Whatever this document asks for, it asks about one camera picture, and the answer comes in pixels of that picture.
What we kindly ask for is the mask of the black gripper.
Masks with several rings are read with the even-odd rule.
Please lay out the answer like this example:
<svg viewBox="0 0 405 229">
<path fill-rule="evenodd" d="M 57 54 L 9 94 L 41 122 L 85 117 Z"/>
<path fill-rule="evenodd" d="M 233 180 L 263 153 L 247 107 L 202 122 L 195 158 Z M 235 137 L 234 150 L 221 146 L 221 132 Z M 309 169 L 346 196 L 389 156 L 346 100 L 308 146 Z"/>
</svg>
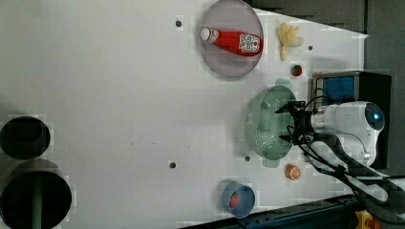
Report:
<svg viewBox="0 0 405 229">
<path fill-rule="evenodd" d="M 274 113 L 289 113 L 293 118 L 292 133 L 290 135 L 279 135 L 286 142 L 294 145 L 302 145 L 310 142 L 310 136 L 314 133 L 311 126 L 311 111 L 306 110 L 304 101 L 290 101 Z"/>
</svg>

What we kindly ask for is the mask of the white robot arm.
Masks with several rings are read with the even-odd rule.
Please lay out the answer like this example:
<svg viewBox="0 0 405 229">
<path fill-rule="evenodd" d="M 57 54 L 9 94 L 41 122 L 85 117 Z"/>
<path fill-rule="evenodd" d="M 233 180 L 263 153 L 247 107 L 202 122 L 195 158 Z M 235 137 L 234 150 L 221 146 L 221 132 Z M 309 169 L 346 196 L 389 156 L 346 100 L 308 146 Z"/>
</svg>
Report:
<svg viewBox="0 0 405 229">
<path fill-rule="evenodd" d="M 317 172 L 347 185 L 376 219 L 404 223 L 404 177 L 372 167 L 385 127 L 378 106 L 355 101 L 310 111 L 304 101 L 290 101 L 276 112 L 293 120 L 282 139 L 298 146 Z"/>
</svg>

